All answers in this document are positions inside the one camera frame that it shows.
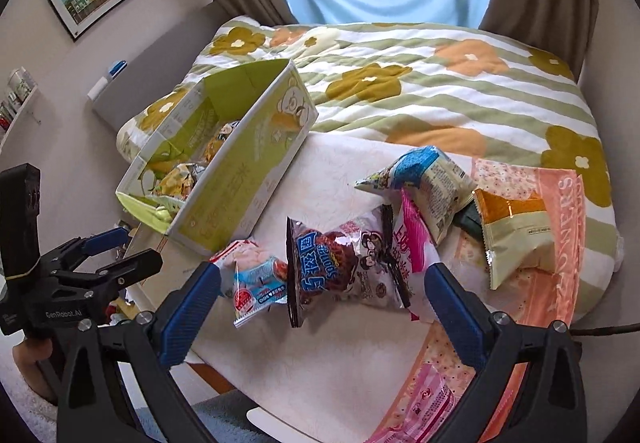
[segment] striped blanket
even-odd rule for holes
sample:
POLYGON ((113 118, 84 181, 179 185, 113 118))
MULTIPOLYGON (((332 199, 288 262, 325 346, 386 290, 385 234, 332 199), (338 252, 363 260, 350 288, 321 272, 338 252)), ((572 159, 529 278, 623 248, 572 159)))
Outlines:
POLYGON ((207 74, 282 57, 295 62, 318 107, 315 131, 575 170, 588 199, 576 317, 596 304, 618 240, 596 123, 565 62, 509 38, 438 24, 268 28, 238 17, 172 93, 123 126, 118 150, 131 161, 207 74))

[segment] blue gripper pad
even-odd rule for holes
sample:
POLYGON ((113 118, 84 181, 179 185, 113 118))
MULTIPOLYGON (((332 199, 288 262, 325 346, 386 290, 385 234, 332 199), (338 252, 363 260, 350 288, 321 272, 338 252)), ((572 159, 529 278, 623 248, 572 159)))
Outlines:
POLYGON ((220 295, 220 270, 200 263, 182 288, 172 291, 156 311, 152 340, 160 365, 169 369, 184 361, 191 344, 220 295))
POLYGON ((489 310, 442 263, 427 268, 424 292, 462 363, 480 371, 494 342, 489 310))
POLYGON ((122 227, 108 230, 108 232, 98 233, 93 237, 88 237, 82 243, 82 253, 92 256, 103 253, 108 249, 122 246, 129 239, 129 232, 122 227))

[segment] wall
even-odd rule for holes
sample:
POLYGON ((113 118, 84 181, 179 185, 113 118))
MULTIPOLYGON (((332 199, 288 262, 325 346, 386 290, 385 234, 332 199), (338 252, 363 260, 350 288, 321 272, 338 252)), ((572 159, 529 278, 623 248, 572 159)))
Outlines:
POLYGON ((109 64, 132 59, 210 1, 126 0, 76 43, 47 0, 9 1, 0 16, 0 77, 20 65, 33 74, 42 90, 33 115, 41 124, 27 119, 12 131, 0 170, 25 162, 41 169, 41 251, 109 229, 120 215, 113 192, 127 164, 114 132, 91 112, 87 91, 109 64))
MULTIPOLYGON (((640 320, 640 10, 634 0, 599 0, 593 39, 580 86, 607 155, 613 205, 625 238, 625 263, 594 311, 580 327, 623 325, 640 320)), ((588 407, 589 441, 600 442, 614 428, 640 387, 640 333, 584 337, 580 362, 588 407)))

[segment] white tissue roll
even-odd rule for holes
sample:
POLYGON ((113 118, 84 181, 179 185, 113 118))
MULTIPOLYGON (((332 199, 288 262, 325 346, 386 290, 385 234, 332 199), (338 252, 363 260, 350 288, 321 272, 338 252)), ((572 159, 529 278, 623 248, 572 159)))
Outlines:
POLYGON ((107 87, 107 84, 109 84, 109 81, 105 77, 100 77, 100 80, 98 80, 95 83, 95 86, 92 87, 89 90, 89 92, 86 94, 87 97, 89 97, 89 100, 93 102, 97 98, 97 96, 102 92, 102 90, 105 89, 105 87, 107 87))

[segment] headboard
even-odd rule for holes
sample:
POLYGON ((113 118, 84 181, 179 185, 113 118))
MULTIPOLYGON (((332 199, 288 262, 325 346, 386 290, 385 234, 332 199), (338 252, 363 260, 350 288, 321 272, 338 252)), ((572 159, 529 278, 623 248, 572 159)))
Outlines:
POLYGON ((230 18, 216 1, 188 15, 128 63, 94 100, 94 112, 117 132, 182 81, 230 18))

